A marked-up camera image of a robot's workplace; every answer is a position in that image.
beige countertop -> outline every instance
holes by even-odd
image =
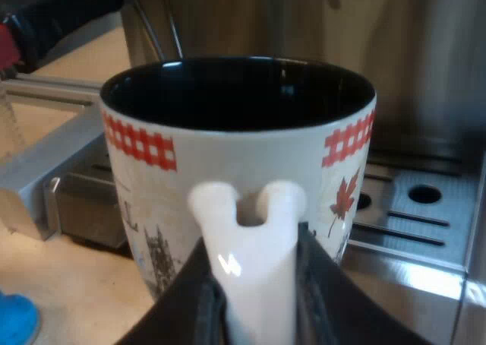
[[[125,35],[116,27],[36,74],[103,82],[129,66]],[[15,112],[22,114],[17,117],[22,125],[28,111],[20,106]],[[49,118],[56,125],[70,116],[60,112]],[[28,143],[46,133],[46,124],[29,126]],[[39,306],[42,325],[35,345],[113,343],[153,303],[132,260],[63,235],[37,241],[1,224],[0,290],[24,294]]]

espresso machine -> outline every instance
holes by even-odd
[[[269,55],[329,62],[370,80],[374,131],[342,268],[432,343],[486,341],[486,0],[123,0],[120,7],[132,66]],[[18,94],[28,80],[6,81],[7,92]],[[89,136],[63,152],[58,169],[31,174],[38,189],[12,175],[8,184],[34,202],[27,209],[41,212],[29,214],[45,221],[44,230],[82,236],[78,227],[61,228],[63,209],[87,204],[71,199],[73,187],[103,191],[94,195],[96,209],[119,221],[91,108],[99,86],[55,84],[64,102],[69,95],[86,107],[69,133],[89,126]],[[119,227],[105,241],[123,241]]]

white mug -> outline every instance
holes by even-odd
[[[281,239],[289,236],[266,248],[265,241],[256,245],[254,239],[255,250],[263,250],[262,263],[272,257],[266,253],[273,253],[276,242],[286,242],[281,252],[294,257],[298,221],[307,221],[326,252],[340,260],[374,121],[376,95],[363,77],[332,65],[289,59],[188,59],[118,74],[105,83],[101,97],[121,215],[134,259],[154,297],[187,260],[201,237],[200,226],[207,228],[204,240],[216,279],[218,270],[233,279],[251,272],[250,264],[242,267],[231,253],[240,244],[246,247],[241,252],[249,250],[246,242],[257,238],[257,231],[242,235],[241,227],[226,229],[224,222],[228,219],[234,228],[238,217],[254,219],[255,205],[260,205],[266,226],[272,220],[271,201],[280,207],[273,216],[289,218],[281,226],[272,224],[271,232]],[[221,229],[207,222],[218,217]],[[212,249],[210,238],[225,244]],[[293,259],[285,257],[292,265]],[[272,258],[271,265],[278,266],[279,259]],[[228,294],[225,283],[222,287]],[[295,303],[287,297],[283,307],[293,313]],[[255,303],[246,311],[256,313],[255,306],[260,306],[264,313],[265,305]],[[260,334],[250,333],[247,343],[265,343],[260,335],[261,329]]]

mug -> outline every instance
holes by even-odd
[[[205,182],[237,192],[247,225],[263,187],[298,186],[298,219],[339,262],[374,121],[375,91],[362,76],[293,59],[185,59],[122,72],[101,97],[121,216],[154,298],[201,237],[187,202]]]

